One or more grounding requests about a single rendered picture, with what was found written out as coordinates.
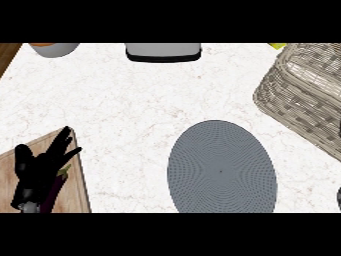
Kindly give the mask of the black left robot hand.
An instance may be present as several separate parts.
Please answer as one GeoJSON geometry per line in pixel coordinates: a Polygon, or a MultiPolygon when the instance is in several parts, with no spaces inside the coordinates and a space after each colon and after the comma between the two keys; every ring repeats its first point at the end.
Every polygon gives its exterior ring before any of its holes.
{"type": "Polygon", "coordinates": [[[43,204],[58,171],[82,151],[82,148],[77,147],[67,152],[73,141],[70,133],[71,128],[66,126],[48,150],[37,156],[33,155],[32,149],[26,144],[20,144],[15,147],[15,175],[18,177],[18,184],[11,206],[20,211],[21,204],[29,200],[39,201],[40,205],[43,204]]]}

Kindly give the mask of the grey oval placemat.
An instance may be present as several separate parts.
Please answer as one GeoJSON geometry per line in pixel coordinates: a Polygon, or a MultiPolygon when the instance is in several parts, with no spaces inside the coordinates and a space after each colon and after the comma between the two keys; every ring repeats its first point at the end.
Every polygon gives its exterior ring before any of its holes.
{"type": "Polygon", "coordinates": [[[278,183],[268,152],[237,124],[209,120],[182,133],[167,183],[182,213],[271,213],[278,183]]]}

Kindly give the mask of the beige wicker basket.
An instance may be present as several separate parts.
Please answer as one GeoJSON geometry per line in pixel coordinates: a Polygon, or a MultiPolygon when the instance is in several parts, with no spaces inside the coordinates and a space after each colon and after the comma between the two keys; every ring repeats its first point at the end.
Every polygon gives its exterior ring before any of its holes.
{"type": "Polygon", "coordinates": [[[290,43],[253,101],[260,111],[341,162],[341,43],[290,43]]]}

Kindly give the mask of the purple eggplant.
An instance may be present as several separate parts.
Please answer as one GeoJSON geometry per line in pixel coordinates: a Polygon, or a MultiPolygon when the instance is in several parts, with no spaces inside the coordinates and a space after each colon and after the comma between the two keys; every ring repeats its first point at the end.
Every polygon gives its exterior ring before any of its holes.
{"type": "Polygon", "coordinates": [[[61,192],[63,186],[64,186],[64,184],[67,182],[67,179],[68,179],[70,167],[71,167],[71,165],[67,165],[58,171],[55,182],[54,182],[52,188],[49,190],[49,194],[48,194],[46,200],[45,200],[43,204],[40,205],[40,212],[42,213],[51,213],[52,210],[54,210],[58,194],[61,192]]]}

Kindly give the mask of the pale wooden cutting board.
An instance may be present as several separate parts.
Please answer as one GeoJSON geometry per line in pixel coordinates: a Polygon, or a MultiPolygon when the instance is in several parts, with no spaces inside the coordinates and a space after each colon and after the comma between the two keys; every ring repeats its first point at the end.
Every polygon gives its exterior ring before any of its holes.
{"type": "MultiPolygon", "coordinates": [[[[61,129],[27,143],[35,156],[46,151],[60,132],[61,129]]],[[[70,166],[68,179],[57,197],[54,213],[91,213],[80,155],[71,158],[67,165],[70,166]]],[[[18,184],[14,167],[15,152],[9,150],[0,155],[0,213],[18,213],[18,210],[11,206],[18,184]]]]}

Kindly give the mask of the grey bowl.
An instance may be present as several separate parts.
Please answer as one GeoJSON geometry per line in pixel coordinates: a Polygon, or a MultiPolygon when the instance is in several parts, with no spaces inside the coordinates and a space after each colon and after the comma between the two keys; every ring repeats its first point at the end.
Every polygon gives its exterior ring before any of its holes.
{"type": "Polygon", "coordinates": [[[42,57],[58,58],[77,49],[79,43],[32,43],[30,46],[42,57]]]}

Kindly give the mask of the grey and black appliance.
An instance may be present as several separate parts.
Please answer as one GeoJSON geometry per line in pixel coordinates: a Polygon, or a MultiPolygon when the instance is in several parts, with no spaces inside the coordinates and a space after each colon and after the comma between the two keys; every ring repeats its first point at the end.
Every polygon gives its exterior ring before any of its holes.
{"type": "Polygon", "coordinates": [[[132,61],[175,63],[195,61],[201,57],[200,43],[128,43],[126,55],[132,61]]]}

